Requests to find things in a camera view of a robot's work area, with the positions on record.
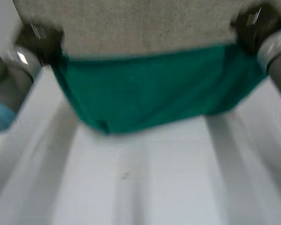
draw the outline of green cloth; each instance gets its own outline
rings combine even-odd
[[[80,119],[107,134],[230,110],[266,77],[237,44],[109,60],[61,56],[53,70]]]

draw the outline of metal pipe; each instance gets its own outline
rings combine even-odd
[[[281,93],[281,30],[263,42],[258,51],[258,61]]]

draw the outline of beige textured surface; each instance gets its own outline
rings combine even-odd
[[[143,53],[233,40],[253,0],[14,0],[23,18],[61,24],[70,53]],[[281,0],[276,0],[281,8]]]

